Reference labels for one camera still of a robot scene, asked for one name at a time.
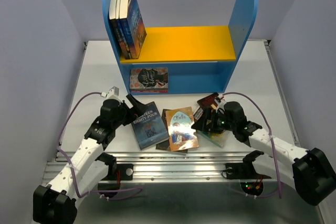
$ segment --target book with face illustration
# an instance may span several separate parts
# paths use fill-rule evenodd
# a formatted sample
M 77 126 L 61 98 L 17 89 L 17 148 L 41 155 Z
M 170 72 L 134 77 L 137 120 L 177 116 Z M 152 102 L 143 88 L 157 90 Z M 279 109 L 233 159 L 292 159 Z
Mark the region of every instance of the book with face illustration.
M 180 151 L 198 147 L 196 131 L 191 129 L 194 123 L 191 107 L 166 111 L 170 150 Z
M 134 68 L 130 76 L 131 92 L 168 92 L 168 68 Z

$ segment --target bookshelf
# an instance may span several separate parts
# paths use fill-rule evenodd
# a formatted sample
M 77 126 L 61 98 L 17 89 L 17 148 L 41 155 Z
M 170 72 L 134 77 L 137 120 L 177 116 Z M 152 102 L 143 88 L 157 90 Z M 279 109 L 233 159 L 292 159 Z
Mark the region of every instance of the bookshelf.
M 228 85 L 253 28 L 258 0 L 236 0 L 227 26 L 146 27 L 140 57 L 131 60 L 125 60 L 114 37 L 109 8 L 110 0 L 102 0 L 105 28 L 129 93 L 131 69 L 155 67 L 168 67 L 169 91 L 162 94 L 212 93 Z

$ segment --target shelf side panel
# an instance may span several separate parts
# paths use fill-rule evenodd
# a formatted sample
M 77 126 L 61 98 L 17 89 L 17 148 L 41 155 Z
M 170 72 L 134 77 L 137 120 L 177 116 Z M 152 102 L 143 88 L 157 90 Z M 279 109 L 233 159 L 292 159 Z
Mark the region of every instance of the shelf side panel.
M 228 26 L 237 60 L 252 31 L 257 10 L 258 0 L 236 0 Z
M 110 2 L 111 0 L 102 0 L 102 12 L 103 12 L 103 19 L 104 19 L 104 24 L 105 24 L 105 29 L 107 32 L 107 35 L 109 36 L 109 40 L 113 49 L 114 56 L 117 60 L 118 67 L 120 69 L 122 79 L 124 81 L 124 84 L 126 86 L 127 92 L 129 93 L 129 86 L 127 85 L 127 78 L 129 79 L 129 73 L 127 72 L 127 69 L 129 67 L 122 67 L 120 63 L 120 57 L 121 57 L 121 50 L 118 44 L 117 39 L 115 38 L 113 32 L 112 32 L 112 27 L 109 22 L 109 10 L 110 10 Z

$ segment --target screw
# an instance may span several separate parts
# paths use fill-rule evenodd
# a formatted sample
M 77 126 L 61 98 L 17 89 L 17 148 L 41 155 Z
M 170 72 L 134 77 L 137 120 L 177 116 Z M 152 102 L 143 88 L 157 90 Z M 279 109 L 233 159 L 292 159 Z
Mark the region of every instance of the screw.
M 131 176 L 133 174 L 133 170 L 131 168 L 126 169 L 126 175 Z

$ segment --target book titled nineteen eighty-four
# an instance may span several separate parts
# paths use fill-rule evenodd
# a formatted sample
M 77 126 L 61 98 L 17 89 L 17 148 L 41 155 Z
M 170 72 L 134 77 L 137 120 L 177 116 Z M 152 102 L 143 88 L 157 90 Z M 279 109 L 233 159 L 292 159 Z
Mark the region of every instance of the book titled nineteen eighty-four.
M 140 150 L 169 139 L 169 134 L 154 102 L 147 104 L 146 112 L 132 122 Z

